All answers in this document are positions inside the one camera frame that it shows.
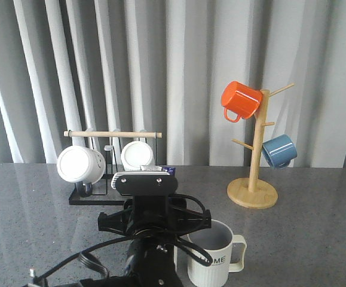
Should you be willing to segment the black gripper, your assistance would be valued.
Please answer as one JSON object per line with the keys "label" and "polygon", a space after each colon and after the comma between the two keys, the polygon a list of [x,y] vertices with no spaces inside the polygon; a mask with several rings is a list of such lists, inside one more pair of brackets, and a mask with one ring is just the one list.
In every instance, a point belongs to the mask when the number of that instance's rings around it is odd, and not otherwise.
{"label": "black gripper", "polygon": [[100,213],[99,231],[122,236],[143,231],[182,236],[212,226],[210,211],[195,197],[178,194],[178,181],[167,172],[118,172],[111,185],[129,198],[122,211]]}

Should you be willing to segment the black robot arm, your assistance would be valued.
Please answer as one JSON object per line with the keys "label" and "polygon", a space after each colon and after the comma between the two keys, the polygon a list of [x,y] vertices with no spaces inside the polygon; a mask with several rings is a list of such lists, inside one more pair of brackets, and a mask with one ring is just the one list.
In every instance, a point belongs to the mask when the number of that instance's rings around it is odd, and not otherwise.
{"label": "black robot arm", "polygon": [[77,286],[182,286],[174,263],[176,248],[200,265],[210,266],[209,253],[182,237],[210,228],[211,213],[195,197],[176,193],[177,186],[177,179],[167,172],[116,173],[112,188],[128,199],[122,211],[101,213],[98,229],[131,242],[124,274],[110,276],[89,251],[83,251],[79,261],[102,277],[80,280]]}

